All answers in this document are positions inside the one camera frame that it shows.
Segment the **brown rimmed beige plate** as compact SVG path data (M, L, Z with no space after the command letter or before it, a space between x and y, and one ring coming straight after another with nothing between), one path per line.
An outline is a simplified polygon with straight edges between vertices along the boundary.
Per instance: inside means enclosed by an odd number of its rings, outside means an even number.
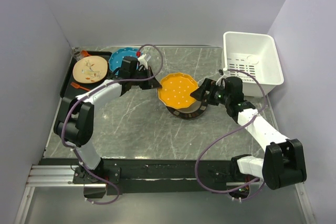
M177 118L184 120L191 120L201 116L206 111L207 107L208 107L207 102L196 101L188 108L174 109L169 106L167 106L166 108L173 116Z

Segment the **orange polka dot plate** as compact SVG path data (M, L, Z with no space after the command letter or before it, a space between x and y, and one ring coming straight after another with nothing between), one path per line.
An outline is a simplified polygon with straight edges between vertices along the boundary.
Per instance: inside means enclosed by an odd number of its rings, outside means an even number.
M196 102L190 96L198 88L198 83L189 74L170 73L161 81L158 89L158 99L167 107L185 109Z

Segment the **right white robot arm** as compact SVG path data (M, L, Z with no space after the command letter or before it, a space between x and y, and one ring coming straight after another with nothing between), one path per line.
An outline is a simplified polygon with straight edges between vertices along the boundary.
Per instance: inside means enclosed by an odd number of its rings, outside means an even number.
M191 97L197 101L206 100L210 105L223 104L227 114L249 132L264 151L263 158L248 154L233 157L229 168L233 180L242 181L251 175L262 179L272 190L306 181L302 143L279 133L259 114L259 110L245 99L241 78L225 78L219 86L214 80L205 79Z

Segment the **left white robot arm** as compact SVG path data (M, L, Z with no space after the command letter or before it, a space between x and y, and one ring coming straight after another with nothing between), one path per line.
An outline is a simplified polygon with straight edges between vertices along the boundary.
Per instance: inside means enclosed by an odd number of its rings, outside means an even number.
M91 137L93 135L94 114L109 101L119 98L132 86L142 90L160 88L148 64L148 55L138 58L125 56L117 75L107 78L91 91L75 98L63 97L54 124L64 146L72 149L80 165L87 168L85 176L93 183L104 177L103 160L96 152Z

